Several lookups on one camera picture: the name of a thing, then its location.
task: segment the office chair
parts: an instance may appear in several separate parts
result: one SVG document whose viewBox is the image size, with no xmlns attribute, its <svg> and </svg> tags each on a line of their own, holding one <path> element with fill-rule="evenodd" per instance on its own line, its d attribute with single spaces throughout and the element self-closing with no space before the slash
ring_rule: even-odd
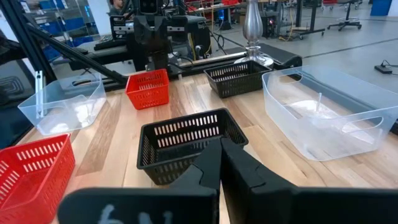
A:
<svg viewBox="0 0 398 224">
<path fill-rule="evenodd" d="M 339 21 L 339 23 L 330 24 L 328 26 L 328 29 L 330 29 L 330 27 L 332 27 L 332 26 L 338 26 L 339 31 L 341 31 L 346 26 L 356 26 L 358 29 L 361 29 L 362 25 L 358 22 L 359 18 L 358 17 L 351 17 L 351 18 L 349 17 L 349 11 L 351 9 L 351 4 L 355 4 L 356 2 L 359 2 L 359 0 L 338 0 L 337 3 L 339 3 L 339 4 L 348 4 L 347 15 L 345 18 L 337 19 L 337 21 Z"/>
</svg>

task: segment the clear plastic bin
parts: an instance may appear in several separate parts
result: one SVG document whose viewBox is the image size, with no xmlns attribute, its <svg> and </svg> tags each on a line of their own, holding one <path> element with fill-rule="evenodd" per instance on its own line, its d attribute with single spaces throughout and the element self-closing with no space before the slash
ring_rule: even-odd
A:
<svg viewBox="0 0 398 224">
<path fill-rule="evenodd" d="M 398 118 L 398 94 L 328 67 L 262 76 L 266 111 L 308 159 L 377 149 Z"/>
<path fill-rule="evenodd" d="M 43 135 L 64 133 L 93 124 L 106 101 L 99 73 L 54 81 L 18 108 Z"/>
</svg>

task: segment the shelving unit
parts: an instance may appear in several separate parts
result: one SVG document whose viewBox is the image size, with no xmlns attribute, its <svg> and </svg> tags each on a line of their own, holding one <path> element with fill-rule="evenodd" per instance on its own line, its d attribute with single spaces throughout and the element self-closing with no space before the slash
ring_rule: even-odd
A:
<svg viewBox="0 0 398 224">
<path fill-rule="evenodd" d="M 87 0 L 22 0 L 21 4 L 41 28 L 71 47 L 94 41 L 93 36 L 98 35 Z M 47 44 L 42 48 L 50 62 L 60 56 Z"/>
</svg>

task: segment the black plastic basket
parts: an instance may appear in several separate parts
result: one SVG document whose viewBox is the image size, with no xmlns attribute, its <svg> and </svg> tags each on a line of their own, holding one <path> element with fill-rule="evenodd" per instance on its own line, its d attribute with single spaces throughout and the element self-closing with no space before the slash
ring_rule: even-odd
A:
<svg viewBox="0 0 398 224">
<path fill-rule="evenodd" d="M 248 61 L 205 70 L 209 84 L 220 98 L 262 89 L 261 75 L 272 69 Z"/>
<path fill-rule="evenodd" d="M 141 128 L 137 168 L 157 185 L 177 179 L 211 140 L 249 143 L 226 108 L 147 124 Z"/>
</svg>

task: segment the wooden tabletop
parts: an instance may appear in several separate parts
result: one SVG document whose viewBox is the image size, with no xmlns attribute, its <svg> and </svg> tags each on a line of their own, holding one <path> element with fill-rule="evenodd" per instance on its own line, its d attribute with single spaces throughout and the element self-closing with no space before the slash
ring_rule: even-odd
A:
<svg viewBox="0 0 398 224">
<path fill-rule="evenodd" d="M 398 186 L 398 137 L 390 134 L 379 150 L 327 162 L 310 161 L 268 117 L 262 90 L 220 99 L 204 74 L 170 82 L 170 103 L 137 111 L 124 90 L 109 92 L 95 123 L 72 132 L 76 166 L 66 194 L 85 187 L 157 187 L 136 167 L 143 124 L 216 108 L 227 108 L 249 144 L 244 150 L 266 167 L 299 186 Z M 19 144 L 42 139 L 32 130 Z M 229 223 L 223 197 L 220 223 Z"/>
</svg>

